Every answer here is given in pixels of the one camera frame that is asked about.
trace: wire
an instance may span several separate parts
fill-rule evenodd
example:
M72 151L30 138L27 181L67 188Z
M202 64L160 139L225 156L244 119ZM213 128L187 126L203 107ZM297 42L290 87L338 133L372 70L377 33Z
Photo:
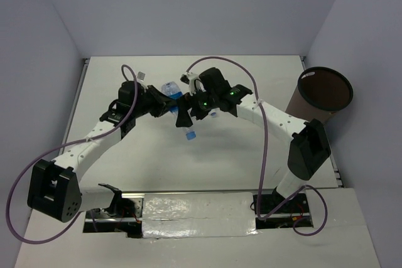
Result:
M141 221L139 221L139 220L137 219L137 216L136 216L135 213L131 213L131 215L134 217L134 219L136 219L136 222L137 222L137 223L141 223Z
M96 232L98 232L98 228L96 227L96 221L95 221L95 213L94 213L94 210L90 210L89 213L90 213L90 217L91 217L91 219L92 219L92 224L93 224L93 226L94 226L94 230L95 230Z
M131 113L133 113L134 106L136 105L136 102L137 102L138 83L137 83L136 75L135 75L133 69L131 69L131 67L128 66L128 65L125 65L125 64L121 65L121 72L122 72L122 74L123 74L123 77L124 77L126 80L127 80L127 76L126 76L125 73L124 73L124 69L128 69L128 70L130 71L131 75L133 76L133 80L134 80L134 89L135 89L135 91L134 91L133 104L131 105L131 108L129 109L127 115L124 117L124 119L123 119L120 123L118 123L118 124L116 125L116 127L114 127L114 128L111 129L110 131L107 131L107 132L105 132L105 133L103 133L103 134L100 134L100 135L98 135L98 136L92 137L92 140L100 139L100 138L103 138L103 137L108 136L109 134L113 133L113 132L116 131L118 128L120 128L120 127L127 121L127 119L129 118L129 116L131 115ZM39 161L41 158L45 157L46 155L49 155L50 153L52 153L52 152L54 152L54 151L63 149L64 147L73 146L73 145L75 145L75 144L81 144L81 143L83 143L83 142L87 142L86 139L79 139L79 140L77 140L77 141L66 142L65 144L61 144L61 145L58 146L58 147L55 147L55 148L53 148L53 149L51 149L51 150L49 150L49 151L46 151L46 152L40 154L38 157L36 157L34 160L32 160L32 161L20 172L20 174L19 174L19 175L17 176L17 178L15 179L15 181L14 181L13 185L11 186L11 189L10 189L10 191L9 191L9 193L8 193L8 197L7 197L7 202L6 202L6 222L7 222L7 226L8 226L8 229L10 230L10 232L14 235L14 237L16 237L16 238L17 238L18 240L20 240L21 242L27 243L27 244L34 244L34 245L44 244L44 243L51 242L51 241L53 241L53 240L55 240L55 239L61 237L67 230L70 229L70 227L74 224L74 222L77 221L77 219L78 219L79 215L81 214L81 212L79 212L79 213L73 218L73 220L70 222L69 225L67 225L66 228L64 228L60 233L54 235L53 237L48 238L48 239L45 239L45 240L28 240L28 239L22 237L22 236L15 230L15 228L13 227L13 224L11 223L11 217L10 217L10 208L11 208L11 200L12 200L12 198L13 198L13 194L14 194L14 191L15 191L15 189L16 189L16 187L17 187L17 184L19 183L19 181L21 180L21 178L24 176L24 174L25 174L37 161Z
M300 219L304 215L304 208L299 203L297 203L297 207L301 210L301 215L298 217Z
M226 61L229 63L232 63L233 65L236 65L237 67L239 67L240 69L242 69L251 79L252 83L253 83L253 87L254 87L254 94L256 95L256 99L259 99L259 94L258 94L258 89L257 89L257 83L255 78L253 77L253 75L251 75L251 73L242 65L238 64L238 62L235 62L231 59L228 58L223 58L221 56L205 56L201 59L198 59L197 61L195 61L194 63L192 63L190 65L190 67L187 68L186 72L189 72L196 64L205 61L205 60L211 60L211 59L217 59L217 60L222 60L222 61ZM307 217L303 217L301 219L298 219L294 224L293 224L293 230L299 234L299 235L303 235L303 236L310 236L310 235L315 235L317 233L319 233L325 226L325 224L327 223L327 219L328 219L328 208L327 208L327 204L323 198L323 196L320 194L320 192L315 189L314 187L312 187L311 185L303 185L301 188L299 188L298 190L296 190L293 194L291 194L288 198L285 198L277 207L275 207L273 210L271 210L268 214L266 214L265 216L261 216L261 197L263 194L263 185L264 185L264 176L265 176L265 167L266 167L266 158L267 158L267 154L268 154L268 121L266 118L266 113L264 110L264 107L262 105L262 103L258 104L258 107L261 109L261 114L263 116L263 122L264 122L264 149L263 149L263 162L261 163L261 174L259 177L259 186L258 186L258 194L257 194L257 202L256 202L256 213L257 213L257 217L259 220L261 221L265 221L269 216L271 216L272 214L274 214L277 210L279 210L282 205L284 205L286 202L290 201L294 196L296 196L297 194L299 194L299 192L301 192L302 190L304 190L305 188L310 188L313 191L315 191L317 193L317 195L320 197L320 199L322 200L322 203L324 205L324 210L325 210L325 215L324 215L324 221L322 223L322 225L318 228L318 230L316 230L315 232L312 233L301 233L299 231L296 230L296 225L298 222L300 222L301 220L306 219Z
M116 229L119 229L119 226L120 226L120 224L121 224L121 222L123 221L123 219L124 219L124 215L125 215L125 211L124 211L124 209L123 209L123 211L122 211L122 213L121 213L121 219L120 219L120 221L119 221L119 223L117 223L117 225L116 225Z

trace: brown cup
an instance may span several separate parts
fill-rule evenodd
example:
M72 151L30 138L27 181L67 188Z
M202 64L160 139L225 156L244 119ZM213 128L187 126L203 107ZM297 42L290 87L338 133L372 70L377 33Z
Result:
M352 99L352 85L343 75L327 67L312 67L299 76L286 113L325 124Z

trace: cable tie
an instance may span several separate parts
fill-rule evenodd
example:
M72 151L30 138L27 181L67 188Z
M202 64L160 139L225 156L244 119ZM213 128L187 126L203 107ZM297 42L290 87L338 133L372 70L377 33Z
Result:
M94 143L96 143L96 144L99 144L95 139L92 139L91 136L86 136L84 139L85 139L85 142L92 141L92 142L94 142Z
M255 104L253 104L253 110L256 110L256 108L258 108L259 104L262 104L264 102L263 99L257 99L257 102Z

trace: black mounting bracket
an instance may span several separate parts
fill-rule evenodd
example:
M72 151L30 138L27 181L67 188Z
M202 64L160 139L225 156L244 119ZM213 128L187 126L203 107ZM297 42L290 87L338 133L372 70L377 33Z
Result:
M178 117L176 127L190 127L193 122L191 117L197 120L208 116L215 108L228 112L237 117L237 107L241 99L253 92L243 85L231 87L218 68L212 67L199 75L204 90L198 90L193 95L185 94L177 100ZM180 79L183 83L189 83L188 77L183 75Z
M118 99L111 102L107 112L102 114L100 121L111 122L115 126L120 123L129 112L135 95L135 85L133 81L123 82L119 89ZM136 125L136 119L145 114L153 117L161 117L170 108L177 105L173 100L161 93L154 86L144 87L138 83L136 105L125 123L121 126L121 139L130 132Z
M331 148L320 121L313 119L305 125L290 142L288 167L296 177L307 181L331 155Z
M70 221L81 207L81 192L73 168L39 160L31 175L28 206L61 222Z

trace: blue bottle cap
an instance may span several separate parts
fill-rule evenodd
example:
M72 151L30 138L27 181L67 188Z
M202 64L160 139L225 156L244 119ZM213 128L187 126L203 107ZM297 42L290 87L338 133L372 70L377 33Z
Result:
M195 139L195 132L192 131L192 132L187 133L186 137L187 137L188 141L191 141L192 139Z

